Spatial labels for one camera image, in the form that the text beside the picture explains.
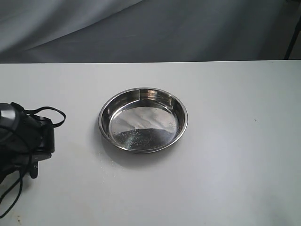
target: table surface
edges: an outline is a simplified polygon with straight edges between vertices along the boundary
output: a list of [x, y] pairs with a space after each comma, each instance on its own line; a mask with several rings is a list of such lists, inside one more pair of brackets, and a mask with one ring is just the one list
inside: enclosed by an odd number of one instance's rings
[[[301, 61], [0, 65], [0, 77], [1, 102], [67, 114], [1, 225], [300, 225]], [[187, 108], [167, 150], [132, 154], [101, 137], [103, 104], [136, 87]]]

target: stainless steel bowl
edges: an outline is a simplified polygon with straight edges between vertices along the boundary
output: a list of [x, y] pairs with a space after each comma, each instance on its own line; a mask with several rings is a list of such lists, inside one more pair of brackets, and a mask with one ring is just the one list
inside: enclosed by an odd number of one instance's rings
[[113, 145], [133, 153], [162, 150], [187, 127], [187, 111], [174, 95], [159, 89], [129, 89], [101, 109], [99, 128]]

